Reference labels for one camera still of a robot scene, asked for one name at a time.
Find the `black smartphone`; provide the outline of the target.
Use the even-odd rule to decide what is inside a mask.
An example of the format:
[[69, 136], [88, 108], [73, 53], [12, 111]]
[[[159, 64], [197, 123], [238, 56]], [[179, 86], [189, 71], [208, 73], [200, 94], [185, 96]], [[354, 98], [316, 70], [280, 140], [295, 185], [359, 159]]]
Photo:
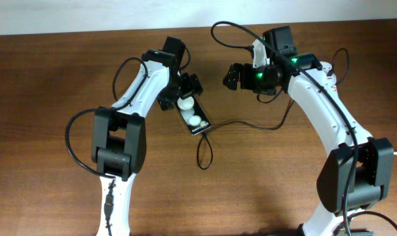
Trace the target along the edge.
[[184, 123], [187, 125], [191, 135], [195, 136], [208, 130], [212, 125], [205, 112], [201, 108], [194, 96], [185, 99], [179, 98], [176, 108], [180, 113]]

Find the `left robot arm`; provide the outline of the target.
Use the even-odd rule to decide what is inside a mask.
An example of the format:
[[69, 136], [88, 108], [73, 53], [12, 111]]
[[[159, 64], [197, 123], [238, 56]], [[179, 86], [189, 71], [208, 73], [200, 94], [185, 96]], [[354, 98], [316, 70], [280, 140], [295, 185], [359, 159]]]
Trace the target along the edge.
[[153, 102], [163, 111], [177, 109], [192, 135], [211, 123], [196, 97], [202, 87], [195, 74], [181, 73], [185, 43], [167, 37], [160, 50], [149, 49], [140, 58], [140, 70], [111, 111], [94, 115], [92, 160], [101, 174], [102, 215], [98, 235], [129, 235], [130, 195], [145, 161], [145, 118]]

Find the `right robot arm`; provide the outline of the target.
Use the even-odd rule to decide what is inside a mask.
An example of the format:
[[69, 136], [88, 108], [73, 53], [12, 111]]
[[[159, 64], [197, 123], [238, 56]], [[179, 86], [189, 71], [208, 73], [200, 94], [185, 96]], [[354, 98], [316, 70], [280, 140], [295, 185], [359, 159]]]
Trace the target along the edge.
[[387, 198], [391, 143], [375, 139], [354, 119], [339, 99], [333, 66], [299, 54], [290, 27], [264, 32], [248, 50], [252, 64], [232, 64], [223, 84], [269, 95], [280, 87], [305, 112], [326, 150], [316, 181], [320, 204], [295, 234], [347, 235], [351, 219]]

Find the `white power strip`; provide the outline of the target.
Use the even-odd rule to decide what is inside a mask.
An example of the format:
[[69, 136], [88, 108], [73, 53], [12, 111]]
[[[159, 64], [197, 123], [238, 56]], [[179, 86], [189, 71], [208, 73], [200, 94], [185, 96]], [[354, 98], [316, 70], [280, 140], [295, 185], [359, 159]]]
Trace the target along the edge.
[[332, 65], [328, 62], [321, 62], [322, 65], [322, 71], [325, 73], [325, 75], [322, 76], [322, 82], [320, 83], [326, 91], [331, 96], [338, 96], [337, 92], [337, 77], [334, 73], [329, 75], [330, 70], [332, 69]]

